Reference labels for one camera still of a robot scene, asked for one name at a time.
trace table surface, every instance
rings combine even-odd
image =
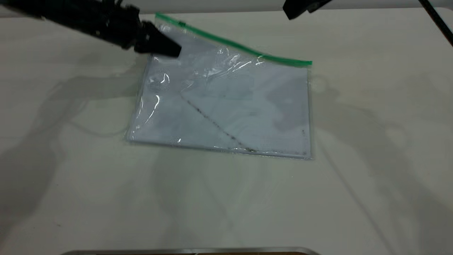
[[[314,160],[129,144],[145,55],[1,19],[1,254],[453,252],[453,49],[424,10],[173,16],[313,60]]]

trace ziplock bag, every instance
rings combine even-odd
[[[311,158],[308,68],[157,14],[182,46],[152,55],[126,138],[178,147]]]

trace plastic bag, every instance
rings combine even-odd
[[[182,51],[150,56],[129,141],[311,158],[310,61],[262,54],[162,14],[156,24]]]

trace black cable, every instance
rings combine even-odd
[[[445,36],[445,38],[453,46],[453,33],[452,33],[452,31],[450,30],[450,28],[448,28],[447,24],[445,24],[445,22],[439,16],[439,14],[434,9],[434,7],[431,5],[431,3],[428,0],[419,0],[419,2],[422,4],[423,8],[425,8],[426,12],[432,18],[434,23],[436,23],[437,27],[440,29],[440,31]]]

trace green zipper seal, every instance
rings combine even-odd
[[[277,62],[277,63],[280,63],[280,64],[290,65],[290,66],[295,66],[295,67],[306,67],[306,66],[309,66],[309,65],[312,64],[312,61],[303,61],[303,60],[297,60],[297,59],[286,59],[286,58],[276,57],[276,56],[273,56],[273,55],[268,55],[268,54],[259,52],[259,51],[254,50],[254,49],[250,49],[250,48],[248,48],[246,46],[243,46],[243,45],[241,45],[241,44],[239,44],[237,42],[233,42],[231,40],[228,40],[228,39],[225,39],[225,38],[210,34],[208,32],[200,30],[198,28],[192,27],[192,26],[186,24],[185,22],[170,18],[169,16],[164,15],[164,14],[159,13],[159,12],[156,13],[156,19],[163,20],[163,21],[165,21],[165,22],[167,22],[169,24],[172,24],[174,26],[180,27],[182,29],[186,29],[186,30],[188,30],[188,31],[190,31],[190,32],[192,32],[194,34],[197,34],[199,36],[205,37],[205,38],[207,38],[209,40],[213,40],[213,41],[216,41],[218,43],[234,47],[234,48],[239,49],[241,51],[244,51],[244,52],[246,52],[248,54],[257,56],[259,58],[263,58],[263,59],[274,61],[274,62]]]

